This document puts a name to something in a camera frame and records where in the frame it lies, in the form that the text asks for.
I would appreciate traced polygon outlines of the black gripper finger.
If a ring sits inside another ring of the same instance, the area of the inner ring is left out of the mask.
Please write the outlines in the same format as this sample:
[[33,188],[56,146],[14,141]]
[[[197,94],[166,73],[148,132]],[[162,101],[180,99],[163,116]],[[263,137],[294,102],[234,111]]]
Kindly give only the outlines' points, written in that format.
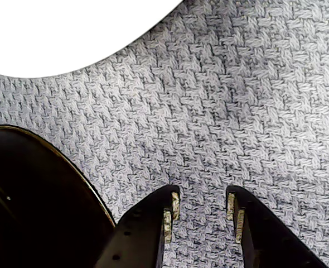
[[179,215],[179,186],[155,190],[122,216],[94,266],[162,267]]
[[251,192],[226,188],[226,216],[233,221],[245,267],[326,267],[326,265]]

